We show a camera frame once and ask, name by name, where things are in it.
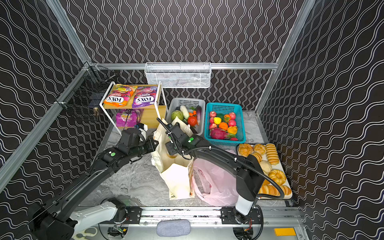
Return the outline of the magenta Lot 100 candy bag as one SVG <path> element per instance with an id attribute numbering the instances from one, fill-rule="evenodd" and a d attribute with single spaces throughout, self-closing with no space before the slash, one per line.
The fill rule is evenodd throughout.
<path id="1" fill-rule="evenodd" d="M 116 126 L 120 128 L 132 128 L 141 122 L 142 109 L 125 109 L 116 114 Z"/>

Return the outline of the purple Fox's candy bag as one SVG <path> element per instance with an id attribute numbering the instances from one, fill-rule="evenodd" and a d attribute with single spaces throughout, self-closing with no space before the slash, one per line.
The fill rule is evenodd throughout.
<path id="1" fill-rule="evenodd" d="M 157 86 L 138 87 L 132 103 L 133 109 L 142 109 L 155 104 Z"/>

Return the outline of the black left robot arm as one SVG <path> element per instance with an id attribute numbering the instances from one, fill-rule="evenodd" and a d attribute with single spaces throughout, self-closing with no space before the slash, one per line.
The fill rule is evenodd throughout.
<path id="1" fill-rule="evenodd" d="M 78 205 L 102 182 L 123 166 L 154 152 L 159 142 L 129 128 L 118 143 L 98 154 L 90 170 L 67 189 L 43 204 L 28 208 L 28 228 L 39 240 L 69 240 L 78 232 L 104 221 L 124 222 L 126 205 L 117 199 L 77 212 Z"/>

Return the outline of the cream canvas tote bag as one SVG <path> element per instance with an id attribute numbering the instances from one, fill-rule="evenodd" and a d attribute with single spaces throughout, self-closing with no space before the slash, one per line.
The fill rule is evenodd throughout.
<path id="1" fill-rule="evenodd" d="M 162 125 L 159 125 L 154 131 L 153 138 L 159 142 L 159 145 L 151 153 L 152 164 L 166 183 L 170 200 L 194 198 L 193 160 L 191 157 L 168 153 L 166 144 L 170 143 L 171 139 L 167 136 L 166 129 Z"/>

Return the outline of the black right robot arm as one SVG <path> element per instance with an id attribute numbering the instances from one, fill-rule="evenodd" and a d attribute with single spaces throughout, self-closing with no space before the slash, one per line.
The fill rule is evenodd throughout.
<path id="1" fill-rule="evenodd" d="M 170 138 L 170 143 L 165 144 L 168 154 L 179 154 L 185 160 L 199 158 L 206 160 L 232 174 L 236 178 L 236 191 L 238 200 L 232 215 L 236 223 L 249 224 L 251 218 L 249 213 L 254 203 L 261 197 L 282 200 L 285 196 L 284 191 L 270 177 L 264 174 L 262 168 L 258 166 L 256 157 L 243 157 L 229 153 L 219 147 L 214 146 L 205 138 L 193 134 L 188 136 L 176 123 L 165 124 L 160 118 L 157 121 L 166 130 L 166 135 Z M 277 190 L 278 195 L 261 194 L 259 191 L 262 188 L 263 182 L 267 180 Z"/>

